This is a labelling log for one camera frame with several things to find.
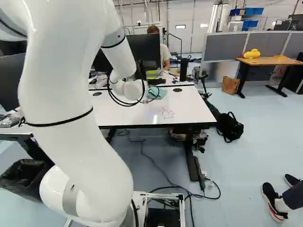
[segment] black sneaker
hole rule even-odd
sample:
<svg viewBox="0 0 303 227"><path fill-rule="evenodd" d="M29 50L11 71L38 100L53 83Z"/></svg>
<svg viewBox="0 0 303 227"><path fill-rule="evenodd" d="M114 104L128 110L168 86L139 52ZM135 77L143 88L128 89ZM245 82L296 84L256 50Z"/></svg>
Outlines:
<svg viewBox="0 0 303 227"><path fill-rule="evenodd" d="M297 179L294 176L291 176L289 174L285 174L284 179L285 179L286 183L289 185L289 187L293 187L297 183L299 183L300 181L302 181L302 180L299 180L299 179Z"/></svg>
<svg viewBox="0 0 303 227"><path fill-rule="evenodd" d="M275 208L275 199L280 199L281 196L275 192L273 186L266 182L262 185L262 194L265 201L268 203L270 216L277 222L283 223L285 219L288 219L287 213L282 213Z"/></svg>

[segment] black backpack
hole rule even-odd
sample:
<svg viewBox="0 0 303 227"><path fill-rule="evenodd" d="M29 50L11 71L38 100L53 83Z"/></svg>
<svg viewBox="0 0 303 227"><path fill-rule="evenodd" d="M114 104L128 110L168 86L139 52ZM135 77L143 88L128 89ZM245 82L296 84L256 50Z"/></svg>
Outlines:
<svg viewBox="0 0 303 227"><path fill-rule="evenodd" d="M237 122L232 112L222 113L217 119L217 132L224 137L225 142L230 143L240 138L244 132L244 125Z"/></svg>

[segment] desk leg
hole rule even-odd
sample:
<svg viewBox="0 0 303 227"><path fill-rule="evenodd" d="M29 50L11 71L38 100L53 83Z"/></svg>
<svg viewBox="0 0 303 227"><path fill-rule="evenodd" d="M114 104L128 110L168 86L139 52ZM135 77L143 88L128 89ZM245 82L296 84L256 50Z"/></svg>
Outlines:
<svg viewBox="0 0 303 227"><path fill-rule="evenodd" d="M117 129L113 129L113 128L109 130L109 133L108 133L107 137L105 138L109 144L111 143L113 137L115 136L116 131L117 131Z"/></svg>
<svg viewBox="0 0 303 227"><path fill-rule="evenodd" d="M283 96L284 98L287 97L287 94L285 94L282 89L284 88L286 82L289 80L287 74L289 72L289 68L287 68L286 72L284 73L281 82L279 83L278 88L272 87L270 85L266 85L267 88L269 88L270 90L278 93L280 96Z"/></svg>
<svg viewBox="0 0 303 227"><path fill-rule="evenodd" d="M243 89L243 85L247 79L249 69L250 69L249 65L247 65L243 62L240 62L240 68L239 68L238 74L240 74L241 78L240 78L240 84L238 87L238 91L236 94L238 96L240 96L241 98L245 98L245 95L242 93L242 89Z"/></svg>
<svg viewBox="0 0 303 227"><path fill-rule="evenodd" d="M186 139L184 142L184 150L187 160L187 167L189 171L189 178L191 181L198 181L199 173L196 167L192 146L193 146L193 132L191 129L189 129L186 134Z"/></svg>
<svg viewBox="0 0 303 227"><path fill-rule="evenodd" d="M17 142L27 152L27 154L33 158L33 160L45 161L49 167L55 165L54 162L44 153L44 151L31 139L24 140L17 138Z"/></svg>

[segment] blue cloth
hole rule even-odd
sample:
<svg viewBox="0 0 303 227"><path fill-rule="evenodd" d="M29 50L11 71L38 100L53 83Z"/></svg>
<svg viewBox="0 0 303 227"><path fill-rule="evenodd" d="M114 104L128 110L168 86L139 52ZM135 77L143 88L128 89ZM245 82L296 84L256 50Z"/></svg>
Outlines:
<svg viewBox="0 0 303 227"><path fill-rule="evenodd" d="M166 95L167 90L164 90L160 87L148 87L148 94L147 97L150 99L163 99L163 97Z"/></svg>

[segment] blue storage bin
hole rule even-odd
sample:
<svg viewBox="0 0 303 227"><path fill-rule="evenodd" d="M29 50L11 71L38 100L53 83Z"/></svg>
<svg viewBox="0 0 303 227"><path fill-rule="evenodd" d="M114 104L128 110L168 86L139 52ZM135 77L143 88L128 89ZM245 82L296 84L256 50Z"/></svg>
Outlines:
<svg viewBox="0 0 303 227"><path fill-rule="evenodd" d="M255 8L255 14L262 15L264 8Z"/></svg>
<svg viewBox="0 0 303 227"><path fill-rule="evenodd" d="M246 8L245 15L247 14L255 14L255 8Z"/></svg>
<svg viewBox="0 0 303 227"><path fill-rule="evenodd" d="M240 10L241 9L232 9L231 13L229 14L229 16L240 15Z"/></svg>
<svg viewBox="0 0 303 227"><path fill-rule="evenodd" d="M244 20L243 27L249 27L249 26L250 26L250 21L249 20Z"/></svg>
<svg viewBox="0 0 303 227"><path fill-rule="evenodd" d="M258 26L258 20L251 20L250 25L248 27L256 27Z"/></svg>

